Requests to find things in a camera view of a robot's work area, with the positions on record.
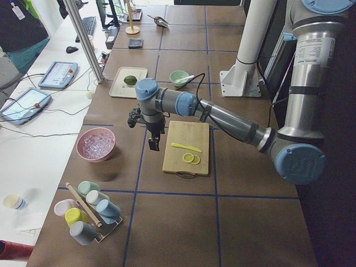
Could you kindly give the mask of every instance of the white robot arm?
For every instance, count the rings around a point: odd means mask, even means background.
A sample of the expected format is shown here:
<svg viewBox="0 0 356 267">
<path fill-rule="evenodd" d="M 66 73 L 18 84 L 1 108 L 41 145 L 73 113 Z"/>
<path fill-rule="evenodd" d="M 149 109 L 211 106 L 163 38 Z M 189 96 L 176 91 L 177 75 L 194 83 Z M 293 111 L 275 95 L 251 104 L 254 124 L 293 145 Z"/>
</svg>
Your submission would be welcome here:
<svg viewBox="0 0 356 267">
<path fill-rule="evenodd" d="M 159 88 L 151 78 L 136 84 L 139 107 L 130 112 L 129 126 L 134 127 L 137 122 L 146 124 L 152 134 L 150 149 L 159 150 L 160 134 L 165 126 L 163 112 L 195 116 L 255 146 L 274 162 L 286 181 L 309 184 L 317 180 L 325 167 L 325 156 L 319 148 L 324 140 L 318 130 L 320 91 L 335 38 L 344 27 L 346 10 L 355 1 L 289 1 L 286 17 L 292 31 L 287 36 L 296 38 L 298 44 L 285 125 L 280 130 L 263 128 L 192 93 Z"/>
</svg>

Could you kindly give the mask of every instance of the lemon slice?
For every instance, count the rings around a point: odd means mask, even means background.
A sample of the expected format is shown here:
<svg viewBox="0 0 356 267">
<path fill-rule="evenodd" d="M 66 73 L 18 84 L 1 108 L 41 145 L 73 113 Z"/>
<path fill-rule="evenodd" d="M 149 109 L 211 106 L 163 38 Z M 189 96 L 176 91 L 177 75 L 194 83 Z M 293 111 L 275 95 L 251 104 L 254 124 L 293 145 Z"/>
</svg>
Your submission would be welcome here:
<svg viewBox="0 0 356 267">
<path fill-rule="evenodd" d="M 191 163 L 194 160 L 194 155 L 192 153 L 186 153 L 183 155 L 183 161 L 186 163 Z"/>
<path fill-rule="evenodd" d="M 193 160 L 189 162 L 189 164 L 198 165 L 200 163 L 200 157 L 198 155 L 193 154 Z"/>
</svg>

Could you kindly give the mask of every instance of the yellow knife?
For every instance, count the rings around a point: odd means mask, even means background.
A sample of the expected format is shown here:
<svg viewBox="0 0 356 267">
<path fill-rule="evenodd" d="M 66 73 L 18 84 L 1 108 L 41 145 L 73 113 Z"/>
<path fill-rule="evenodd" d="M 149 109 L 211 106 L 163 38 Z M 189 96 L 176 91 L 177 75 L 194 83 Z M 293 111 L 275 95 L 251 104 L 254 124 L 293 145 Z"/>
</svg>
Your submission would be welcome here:
<svg viewBox="0 0 356 267">
<path fill-rule="evenodd" d="M 199 152 L 199 153 L 202 153 L 202 151 L 200 149 L 198 149 L 197 147 L 195 146 L 185 146 L 185 145 L 181 145 L 181 144 L 178 144 L 178 143 L 171 143 L 171 146 L 172 147 L 178 147 L 180 149 L 189 149 L 189 150 L 193 150 L 195 152 Z"/>
</svg>

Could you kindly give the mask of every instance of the tag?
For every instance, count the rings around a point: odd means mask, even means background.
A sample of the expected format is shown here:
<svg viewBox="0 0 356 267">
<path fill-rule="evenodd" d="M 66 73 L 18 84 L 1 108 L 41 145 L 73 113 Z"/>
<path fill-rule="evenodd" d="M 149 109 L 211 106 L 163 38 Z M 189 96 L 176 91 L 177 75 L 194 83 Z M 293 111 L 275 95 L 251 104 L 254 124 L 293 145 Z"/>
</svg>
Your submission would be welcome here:
<svg viewBox="0 0 356 267">
<path fill-rule="evenodd" d="M 25 18 L 24 14 L 22 13 L 21 9 L 19 7 L 13 7 L 12 8 L 13 13 L 18 17 L 19 20 L 22 20 Z"/>
</svg>

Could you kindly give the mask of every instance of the green bowl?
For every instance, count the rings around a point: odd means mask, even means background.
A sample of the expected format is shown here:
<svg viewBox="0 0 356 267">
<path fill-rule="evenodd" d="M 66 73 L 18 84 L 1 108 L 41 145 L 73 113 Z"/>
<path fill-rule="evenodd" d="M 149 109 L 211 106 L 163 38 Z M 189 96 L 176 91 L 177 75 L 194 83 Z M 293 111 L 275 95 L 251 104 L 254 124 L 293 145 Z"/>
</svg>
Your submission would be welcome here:
<svg viewBox="0 0 356 267">
<path fill-rule="evenodd" d="M 179 87 L 185 84 L 188 81 L 188 79 L 181 80 L 180 82 L 175 82 L 175 81 L 188 76 L 189 73 L 187 73 L 186 71 L 174 71 L 169 75 L 169 79 L 171 80 L 174 86 Z"/>
</svg>

